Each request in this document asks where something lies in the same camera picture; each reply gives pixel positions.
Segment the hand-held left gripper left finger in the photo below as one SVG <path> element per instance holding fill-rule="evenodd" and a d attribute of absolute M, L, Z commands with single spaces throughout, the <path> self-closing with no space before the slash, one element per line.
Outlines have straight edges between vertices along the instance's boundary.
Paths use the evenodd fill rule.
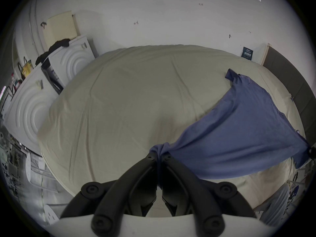
<path fill-rule="evenodd" d="M 97 236 L 118 236 L 123 214 L 145 217 L 156 193 L 157 154 L 149 153 L 118 180 L 84 184 L 60 218 L 93 215 L 90 229 Z"/>

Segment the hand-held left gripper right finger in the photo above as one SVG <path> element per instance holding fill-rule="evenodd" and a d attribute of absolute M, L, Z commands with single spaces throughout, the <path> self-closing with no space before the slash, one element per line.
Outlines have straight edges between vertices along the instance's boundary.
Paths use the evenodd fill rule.
<path fill-rule="evenodd" d="M 226 226 L 223 214 L 256 219 L 235 184 L 199 179 L 170 154 L 161 157 L 159 181 L 172 216 L 194 215 L 197 236 L 220 236 Z"/>

